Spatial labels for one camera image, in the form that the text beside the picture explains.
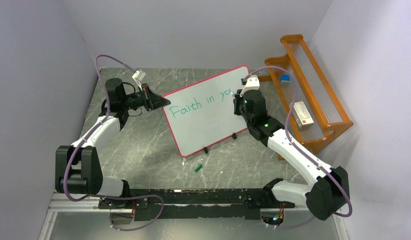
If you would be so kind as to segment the green marker cap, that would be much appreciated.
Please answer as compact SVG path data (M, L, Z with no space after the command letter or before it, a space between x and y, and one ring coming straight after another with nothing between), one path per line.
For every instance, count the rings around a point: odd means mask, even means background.
M194 169L194 171L195 171L195 172L198 172L202 167L203 167L203 165L202 165L202 164L199 164L199 165Z

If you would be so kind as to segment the pink-framed whiteboard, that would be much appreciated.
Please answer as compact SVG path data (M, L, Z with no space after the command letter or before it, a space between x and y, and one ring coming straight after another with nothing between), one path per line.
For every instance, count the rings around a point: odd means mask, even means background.
M234 114L232 95L249 74L246 65L164 94L170 104L163 112L179 154L188 157L244 131L247 125Z

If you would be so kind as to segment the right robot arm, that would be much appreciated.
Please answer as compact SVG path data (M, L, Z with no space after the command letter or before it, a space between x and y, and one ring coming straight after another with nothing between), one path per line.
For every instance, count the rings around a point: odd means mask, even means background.
M280 202L305 206L314 218L325 221L350 200L349 177L341 167L332 167L302 146L281 122L268 114L259 90L237 90L233 95L234 114L243 117L248 132L265 147L283 157L306 181L292 183L277 178L264 188L263 201L269 207Z

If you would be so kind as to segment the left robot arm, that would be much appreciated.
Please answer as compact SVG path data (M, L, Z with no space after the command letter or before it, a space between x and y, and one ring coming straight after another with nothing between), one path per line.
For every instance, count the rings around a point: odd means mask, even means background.
M130 110L143 107L153 111L171 102L146 83L130 94L120 78L111 78L104 85L110 103L103 102L95 125L80 139L61 145L55 152L55 189L62 194L107 196L119 208L125 208L132 201L129 184L103 176L99 152L126 125Z

